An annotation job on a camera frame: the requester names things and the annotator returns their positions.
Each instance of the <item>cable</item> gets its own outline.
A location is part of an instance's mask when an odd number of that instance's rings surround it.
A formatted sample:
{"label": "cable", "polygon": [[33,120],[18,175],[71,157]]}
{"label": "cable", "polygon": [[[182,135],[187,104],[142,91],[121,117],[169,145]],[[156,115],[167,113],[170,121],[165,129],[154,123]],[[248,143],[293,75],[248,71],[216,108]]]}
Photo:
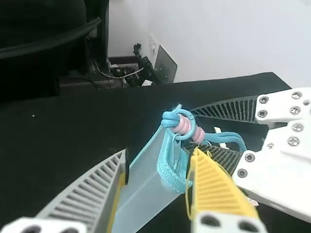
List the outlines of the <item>cable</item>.
{"label": "cable", "polygon": [[137,74],[137,73],[141,72],[141,71],[144,69],[144,67],[143,67],[143,68],[141,68],[141,69],[139,69],[139,70],[137,70],[137,71],[135,71],[135,72],[133,72],[133,73],[130,73],[130,74],[127,74],[127,75],[124,75],[124,76],[121,76],[121,77],[115,77],[115,76],[110,76],[110,75],[107,75],[107,74],[103,73],[103,72],[99,69],[99,67],[98,67],[97,62],[95,61],[95,59],[94,59],[94,63],[95,63],[96,68],[98,69],[98,71],[99,71],[102,75],[104,75],[104,76],[107,77],[107,78],[111,78],[111,79],[124,79],[124,78],[126,78],[126,77],[129,77],[129,76],[132,76],[132,75],[134,75],[134,74]]}

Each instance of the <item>white bracket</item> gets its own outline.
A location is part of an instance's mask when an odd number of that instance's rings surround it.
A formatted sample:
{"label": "white bracket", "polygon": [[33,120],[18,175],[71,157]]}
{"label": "white bracket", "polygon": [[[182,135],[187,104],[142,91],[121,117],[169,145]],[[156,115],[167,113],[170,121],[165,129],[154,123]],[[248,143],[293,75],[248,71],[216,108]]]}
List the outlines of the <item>white bracket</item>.
{"label": "white bracket", "polygon": [[[258,123],[288,124],[270,129],[260,151],[246,151],[232,176],[250,198],[307,222],[311,222],[310,97],[311,88],[258,97]],[[293,106],[299,107],[297,114],[290,111]],[[267,111],[265,117],[259,117],[262,110]]]}

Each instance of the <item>yellow thread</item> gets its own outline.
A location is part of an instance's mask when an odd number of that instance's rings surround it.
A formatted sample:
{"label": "yellow thread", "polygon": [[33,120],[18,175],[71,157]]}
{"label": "yellow thread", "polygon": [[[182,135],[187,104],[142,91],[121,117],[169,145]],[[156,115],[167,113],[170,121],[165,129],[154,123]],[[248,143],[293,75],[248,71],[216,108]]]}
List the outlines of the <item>yellow thread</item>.
{"label": "yellow thread", "polygon": [[190,220],[192,220],[192,216],[190,214],[190,205],[189,205],[189,198],[188,198],[188,190],[189,190],[189,179],[190,179],[190,174],[191,174],[191,160],[190,160],[190,168],[189,168],[189,171],[188,171],[188,174],[187,174],[187,178],[186,178],[186,193],[185,193],[185,201],[186,201],[186,209],[187,209],[187,215],[188,215],[188,218]]}

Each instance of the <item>electrical outlet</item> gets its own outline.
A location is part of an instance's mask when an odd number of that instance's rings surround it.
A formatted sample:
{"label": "electrical outlet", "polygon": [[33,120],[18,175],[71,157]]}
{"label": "electrical outlet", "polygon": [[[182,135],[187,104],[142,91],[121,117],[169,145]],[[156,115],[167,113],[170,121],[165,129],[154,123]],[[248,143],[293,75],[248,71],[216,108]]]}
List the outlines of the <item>electrical outlet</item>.
{"label": "electrical outlet", "polygon": [[155,37],[152,34],[150,34],[149,35],[149,51],[150,51],[150,58],[151,58],[150,60],[151,60],[153,67],[155,67],[158,49],[159,49],[158,42],[156,41]]}

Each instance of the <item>knot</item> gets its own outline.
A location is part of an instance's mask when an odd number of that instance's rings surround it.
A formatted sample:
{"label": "knot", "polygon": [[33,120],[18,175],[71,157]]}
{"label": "knot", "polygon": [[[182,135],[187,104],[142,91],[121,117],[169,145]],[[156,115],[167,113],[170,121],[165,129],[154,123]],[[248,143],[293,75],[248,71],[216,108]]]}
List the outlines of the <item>knot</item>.
{"label": "knot", "polygon": [[[171,128],[173,133],[179,135],[186,135],[191,130],[190,120],[182,114],[176,114],[174,112],[164,112],[162,115],[161,125],[163,128]],[[203,142],[205,138],[205,132],[201,127],[195,126],[192,139],[195,143]]]}
{"label": "knot", "polygon": [[[172,131],[180,135],[185,135],[191,129],[191,123],[187,117],[181,114],[178,114],[178,115],[180,118],[179,124],[176,127],[172,128]],[[203,142],[205,138],[205,132],[201,127],[198,127],[197,125],[195,127],[196,128],[195,128],[194,134],[192,135],[192,139],[195,143],[201,143]]]}

